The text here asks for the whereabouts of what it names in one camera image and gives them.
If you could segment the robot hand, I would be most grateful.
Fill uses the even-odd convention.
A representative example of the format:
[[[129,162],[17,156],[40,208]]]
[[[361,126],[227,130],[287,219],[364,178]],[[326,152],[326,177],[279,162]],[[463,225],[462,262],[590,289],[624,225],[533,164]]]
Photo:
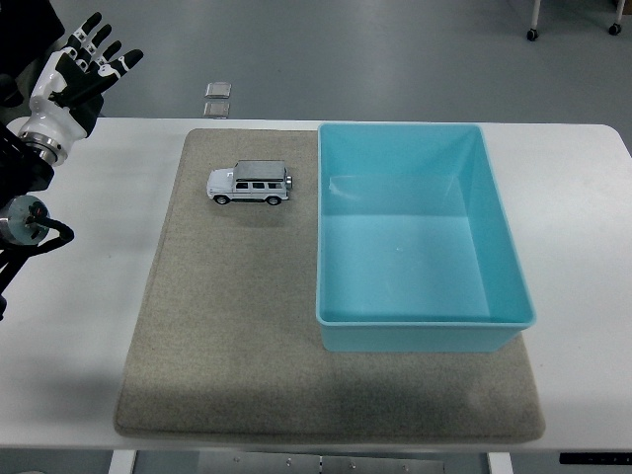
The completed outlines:
[[[112,33],[102,19],[93,14],[51,54],[29,99],[31,116],[19,131],[23,141],[49,149],[58,162],[90,136],[106,91],[143,58],[140,49],[121,53],[118,40],[101,48]]]

